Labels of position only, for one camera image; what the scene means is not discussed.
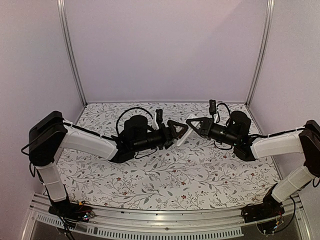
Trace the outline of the white remote control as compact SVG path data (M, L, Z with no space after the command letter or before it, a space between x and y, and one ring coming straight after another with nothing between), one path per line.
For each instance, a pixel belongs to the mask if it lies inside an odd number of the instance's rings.
M185 125L187 125L187 120L188 120L188 119L196 119L196 118L197 118L197 116L196 116L195 114L191 113L191 114L184 120L183 123L184 123ZM176 145L177 147L180 147L180 146L186 141L186 139L190 136L190 134L193 132L193 129L192 129L190 126L187 125L187 127L188 127L187 131L186 131L181 137L179 137L178 140L175 141L175 145Z

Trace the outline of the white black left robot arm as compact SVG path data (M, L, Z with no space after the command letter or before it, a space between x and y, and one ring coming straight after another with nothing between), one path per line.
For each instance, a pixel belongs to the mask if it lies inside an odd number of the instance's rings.
M152 127L145 116L134 115L125 121L122 132L111 137L77 126L65 120L59 111L51 112L33 126L26 146L28 159L55 203L55 209L63 217L70 217L75 211L67 200L68 194L55 163L58 150L77 150L122 164L145 150L168 149L188 131L183 123L168 120L163 124L160 109L156 110L154 120L156 126Z

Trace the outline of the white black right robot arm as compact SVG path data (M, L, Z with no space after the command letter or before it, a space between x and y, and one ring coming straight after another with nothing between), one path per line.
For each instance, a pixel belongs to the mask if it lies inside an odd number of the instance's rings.
M309 120L300 128L259 135L249 134L251 122L238 110L230 114L226 126L208 117L186 120L199 136L231 146L236 157L245 162L284 154L304 155L303 165L276 183L263 198L258 213L262 218L269 218L278 210L278 204L320 176L320 126Z

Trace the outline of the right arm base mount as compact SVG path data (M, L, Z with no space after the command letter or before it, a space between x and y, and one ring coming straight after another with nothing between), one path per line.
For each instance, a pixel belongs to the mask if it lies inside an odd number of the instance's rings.
M273 220L257 224L258 230L264 235L271 235L276 232L279 225L283 223L283 214L285 213L282 203L277 202L268 193L260 204L248 204L241 209L241 216L245 223L262 221L269 218Z

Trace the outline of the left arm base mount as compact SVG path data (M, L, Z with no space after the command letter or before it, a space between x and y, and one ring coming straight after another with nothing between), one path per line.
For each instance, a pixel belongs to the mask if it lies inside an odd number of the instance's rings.
M54 202L51 199L51 195L47 189L47 196L50 200L50 207L48 212L50 214L61 217L64 221L68 222L89 222L89 219L95 216L93 212L93 208L85 205L85 201L81 201L80 203L72 203L70 201L69 195L67 193L66 187L64 186L64 192L66 194L66 198Z

